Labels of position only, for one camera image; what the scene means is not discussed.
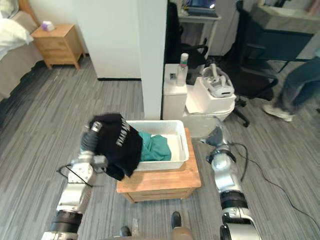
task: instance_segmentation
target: human foot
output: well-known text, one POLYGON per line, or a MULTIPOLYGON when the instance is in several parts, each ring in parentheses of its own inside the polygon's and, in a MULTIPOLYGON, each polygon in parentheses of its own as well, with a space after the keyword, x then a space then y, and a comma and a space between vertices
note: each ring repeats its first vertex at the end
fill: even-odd
POLYGON ((262 109, 267 113, 267 114, 270 114, 270 115, 273 115, 273 116, 276 116, 280 119, 283 119, 285 120, 286 122, 291 122, 292 119, 293 119, 293 115, 290 114, 289 112, 287 111, 284 111, 278 107, 274 107, 272 105, 264 105, 262 107, 262 109))

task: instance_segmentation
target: jeans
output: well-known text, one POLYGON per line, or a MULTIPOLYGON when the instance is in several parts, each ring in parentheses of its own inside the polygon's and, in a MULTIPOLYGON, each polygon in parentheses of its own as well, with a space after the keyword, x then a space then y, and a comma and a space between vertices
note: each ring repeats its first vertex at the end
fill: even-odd
POLYGON ((320 57, 316 56, 289 73, 274 106, 294 114, 319 91, 320 57))

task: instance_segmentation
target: white wall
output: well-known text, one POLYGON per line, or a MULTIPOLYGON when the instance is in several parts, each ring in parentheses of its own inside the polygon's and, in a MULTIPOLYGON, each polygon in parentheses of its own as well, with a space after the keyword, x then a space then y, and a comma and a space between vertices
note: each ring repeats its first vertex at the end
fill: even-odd
POLYGON ((54 24, 75 24, 84 50, 88 52, 78 26, 73 0, 29 0, 29 3, 40 22, 51 21, 54 24))
POLYGON ((159 120, 166 42, 167 0, 136 0, 144 119, 159 120))
POLYGON ((74 0, 74 12, 98 78, 140 78, 134 0, 74 0))
POLYGON ((223 56, 235 42, 239 13, 235 0, 217 0, 215 8, 222 19, 218 22, 209 55, 223 56))

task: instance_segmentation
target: white pillow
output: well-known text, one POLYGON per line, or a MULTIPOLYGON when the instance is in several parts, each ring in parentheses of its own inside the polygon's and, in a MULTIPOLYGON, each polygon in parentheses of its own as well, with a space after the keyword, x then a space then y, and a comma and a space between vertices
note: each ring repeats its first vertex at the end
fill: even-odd
POLYGON ((0 18, 0 60, 9 50, 29 44, 34 39, 19 23, 7 18, 0 18))
POLYGON ((9 19, 18 11, 19 0, 0 0, 0 15, 2 15, 2 18, 9 19))

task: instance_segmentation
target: black shoe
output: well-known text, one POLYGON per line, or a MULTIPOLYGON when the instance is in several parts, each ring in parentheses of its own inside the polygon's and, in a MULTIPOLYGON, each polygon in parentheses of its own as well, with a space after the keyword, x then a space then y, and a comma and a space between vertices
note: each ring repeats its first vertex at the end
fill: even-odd
POLYGON ((172 229, 174 229, 181 226, 182 226, 181 215, 178 211, 175 211, 174 213, 172 213, 172 216, 171 216, 171 227, 172 229))
POLYGON ((120 236, 121 237, 130 237, 132 236, 130 228, 127 226, 123 226, 120 230, 120 236))

